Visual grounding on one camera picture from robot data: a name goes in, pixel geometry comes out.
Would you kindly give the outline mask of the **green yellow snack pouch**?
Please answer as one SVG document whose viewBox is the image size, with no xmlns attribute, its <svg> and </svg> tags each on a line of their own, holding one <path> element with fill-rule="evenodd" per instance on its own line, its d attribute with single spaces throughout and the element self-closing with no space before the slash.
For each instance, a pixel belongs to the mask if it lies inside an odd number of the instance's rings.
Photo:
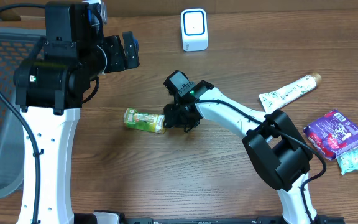
<svg viewBox="0 0 358 224">
<path fill-rule="evenodd" d="M 134 108 L 128 108 L 124 113 L 124 124 L 127 128 L 163 134 L 165 117 L 162 114 L 140 113 Z"/>
</svg>

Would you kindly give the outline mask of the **white tube gold cap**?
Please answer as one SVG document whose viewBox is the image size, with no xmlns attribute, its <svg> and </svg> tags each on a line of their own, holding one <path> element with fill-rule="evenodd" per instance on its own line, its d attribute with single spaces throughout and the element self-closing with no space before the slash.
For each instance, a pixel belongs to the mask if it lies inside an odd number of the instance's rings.
<svg viewBox="0 0 358 224">
<path fill-rule="evenodd" d="M 265 112 L 270 114 L 314 90 L 321 82 L 321 75 L 312 73 L 277 90 L 260 94 L 259 100 Z"/>
</svg>

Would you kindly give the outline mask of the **purple pad package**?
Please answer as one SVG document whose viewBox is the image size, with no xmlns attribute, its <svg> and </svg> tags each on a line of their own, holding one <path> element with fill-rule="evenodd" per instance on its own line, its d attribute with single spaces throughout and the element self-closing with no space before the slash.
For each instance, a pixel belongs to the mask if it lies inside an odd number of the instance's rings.
<svg viewBox="0 0 358 224">
<path fill-rule="evenodd" d="M 329 160 L 358 147 L 358 126 L 337 109 L 305 126 L 303 132 Z"/>
</svg>

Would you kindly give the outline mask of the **mint green snack packet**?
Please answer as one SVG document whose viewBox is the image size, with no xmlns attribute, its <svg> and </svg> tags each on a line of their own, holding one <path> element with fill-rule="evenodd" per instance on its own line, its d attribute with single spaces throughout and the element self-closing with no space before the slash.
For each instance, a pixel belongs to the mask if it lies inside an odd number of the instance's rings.
<svg viewBox="0 0 358 224">
<path fill-rule="evenodd" d="M 358 148 L 341 154 L 337 158 L 337 163 L 339 164 L 341 175 L 345 175 L 348 172 L 358 171 Z"/>
</svg>

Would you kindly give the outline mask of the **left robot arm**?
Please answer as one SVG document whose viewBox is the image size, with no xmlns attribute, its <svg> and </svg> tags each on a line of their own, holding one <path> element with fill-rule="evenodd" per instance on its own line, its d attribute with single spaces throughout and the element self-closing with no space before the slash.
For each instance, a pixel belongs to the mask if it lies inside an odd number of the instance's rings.
<svg viewBox="0 0 358 224">
<path fill-rule="evenodd" d="M 71 206 L 72 147 L 84 92 L 100 74 L 139 66 L 132 32 L 105 36 L 102 1 L 45 5 L 44 57 L 26 59 L 14 73 L 24 133 L 24 188 L 19 223 L 111 223 L 116 212 L 75 213 Z"/>
</svg>

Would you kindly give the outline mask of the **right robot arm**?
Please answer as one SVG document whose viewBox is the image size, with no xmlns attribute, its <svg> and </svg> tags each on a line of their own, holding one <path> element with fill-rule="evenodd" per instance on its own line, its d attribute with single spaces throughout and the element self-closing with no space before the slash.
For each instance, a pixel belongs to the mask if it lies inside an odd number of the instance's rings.
<svg viewBox="0 0 358 224">
<path fill-rule="evenodd" d="M 238 136 L 259 177 L 278 192 L 287 223 L 316 223 L 308 190 L 314 151 L 305 143 L 288 115 L 248 108 L 204 80 L 194 83 L 175 70 L 164 81 L 173 103 L 164 109 L 166 128 L 187 133 L 202 119 L 214 121 Z"/>
</svg>

